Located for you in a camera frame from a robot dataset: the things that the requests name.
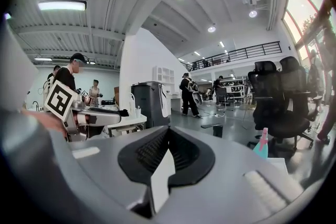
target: black pants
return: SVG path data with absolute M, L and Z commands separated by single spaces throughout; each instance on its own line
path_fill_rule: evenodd
M 336 122 L 336 96 L 332 97 L 329 105 L 328 115 L 325 119 L 321 132 L 318 134 L 318 138 L 325 138 L 331 131 L 334 123 Z
M 188 114 L 188 108 L 190 106 L 193 115 L 198 115 L 198 109 L 196 103 L 193 99 L 193 94 L 189 91 L 182 91 L 182 100 L 183 100 L 183 114 Z

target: white ceiling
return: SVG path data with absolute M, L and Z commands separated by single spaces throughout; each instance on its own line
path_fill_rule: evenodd
M 117 69 L 125 33 L 134 34 L 141 26 L 178 55 L 192 52 L 196 43 L 202 48 L 214 39 L 229 40 L 225 35 L 238 25 L 264 25 L 269 15 L 260 10 L 250 19 L 250 7 L 242 0 L 86 0 L 85 12 L 40 11 L 39 1 L 13 0 L 8 9 L 8 22 L 32 59 L 69 58 L 80 51 L 100 66 Z M 217 31 L 211 35 L 207 29 L 213 24 Z

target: concrete floor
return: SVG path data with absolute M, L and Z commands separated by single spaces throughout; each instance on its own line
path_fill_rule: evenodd
M 257 142 L 254 136 L 262 133 L 262 131 L 255 130 L 253 110 L 246 112 L 245 120 L 243 121 L 245 111 L 240 110 L 239 107 L 236 107 L 234 111 L 227 110 L 225 116 L 221 118 L 214 117 L 214 114 L 223 115 L 223 112 L 218 110 L 223 109 L 223 106 L 217 107 L 213 102 L 205 102 L 198 107 L 200 115 L 203 117 L 202 119 L 193 118 L 191 111 L 188 116 L 182 116 L 180 113 L 173 111 L 171 124 L 212 135 L 212 128 L 203 129 L 201 125 L 220 123 L 223 125 L 223 139 L 243 145 L 247 145 L 249 141 Z M 309 133 L 311 136 L 316 137 L 323 125 L 327 112 L 328 107 L 325 106 L 319 116 L 321 124 L 317 130 L 312 128 Z M 279 157 L 285 158 L 288 173 L 304 188 L 324 177 L 333 165 L 336 159 L 335 133 L 336 128 L 334 126 L 334 129 L 329 134 L 331 142 L 328 146 L 323 145 L 316 139 L 312 149 L 309 149 L 310 141 L 298 137 L 297 150 L 294 154 L 278 151 Z M 286 147 L 291 147 L 293 144 L 294 138 L 286 139 L 283 142 Z

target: fluorescent light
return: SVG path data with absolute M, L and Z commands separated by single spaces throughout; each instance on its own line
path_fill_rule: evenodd
M 251 18 L 254 18 L 254 17 L 257 16 L 257 14 L 258 14 L 258 13 L 257 13 L 255 10 L 252 10 L 252 11 L 250 12 L 249 16 L 250 16 Z
M 58 0 L 58 1 L 41 1 L 38 3 L 40 10 L 51 9 L 73 9 L 73 10 L 85 10 L 86 2 L 78 0 Z
M 208 28 L 208 32 L 212 33 L 212 32 L 214 32 L 214 31 L 216 31 L 216 27 L 214 27 L 214 26 L 210 26 L 210 27 Z
M 35 57 L 35 61 L 44 61 L 44 62 L 51 62 L 51 58 L 45 58 L 45 57 Z

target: railing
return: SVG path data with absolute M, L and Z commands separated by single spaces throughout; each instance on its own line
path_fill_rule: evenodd
M 218 54 L 193 62 L 191 64 L 185 64 L 188 71 L 194 71 L 197 69 L 207 68 L 210 66 L 220 65 L 222 63 L 229 63 L 234 61 L 239 61 L 243 59 L 254 58 L 258 56 L 280 54 L 282 53 L 280 42 L 269 42 L 260 45 L 255 45 L 243 49 L 228 51 L 227 53 Z

